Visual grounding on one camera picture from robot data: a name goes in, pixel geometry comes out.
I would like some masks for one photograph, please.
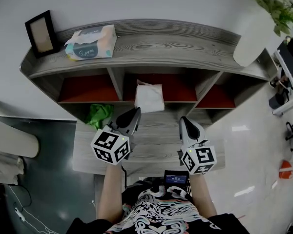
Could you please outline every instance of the dark green floor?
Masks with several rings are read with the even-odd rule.
[[[59,234],[66,233],[76,217],[84,222],[94,220],[94,175],[72,169],[76,123],[4,117],[0,117],[0,121],[35,135],[41,144],[36,158],[24,158],[25,174],[19,176],[19,183],[30,191],[32,197],[32,205],[26,209]],[[8,212],[16,232],[36,233],[20,222],[13,208],[17,200],[11,190],[5,188]],[[13,190],[24,205],[29,202],[28,193],[23,188],[15,186]],[[45,231],[44,226],[30,215],[24,213],[24,216],[39,231]]]

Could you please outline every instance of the white wall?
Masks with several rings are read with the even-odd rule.
[[[0,115],[72,119],[19,72],[30,48],[24,23],[46,10],[52,11],[56,31],[106,20],[155,18],[243,34],[258,9],[253,0],[0,0]]]

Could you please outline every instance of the picture frame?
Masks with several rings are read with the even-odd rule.
[[[59,52],[60,44],[53,29],[50,10],[27,21],[25,26],[36,58]]]

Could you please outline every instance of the green cloth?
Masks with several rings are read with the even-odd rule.
[[[90,112],[86,118],[86,123],[95,129],[102,129],[102,121],[113,115],[114,106],[104,104],[91,104]]]

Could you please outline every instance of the human arm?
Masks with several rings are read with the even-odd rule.
[[[122,169],[118,164],[108,165],[104,178],[97,218],[113,224],[119,223],[123,215],[122,205]]]
[[[190,184],[193,204],[197,208],[199,214],[205,218],[217,215],[204,176],[190,175]]]

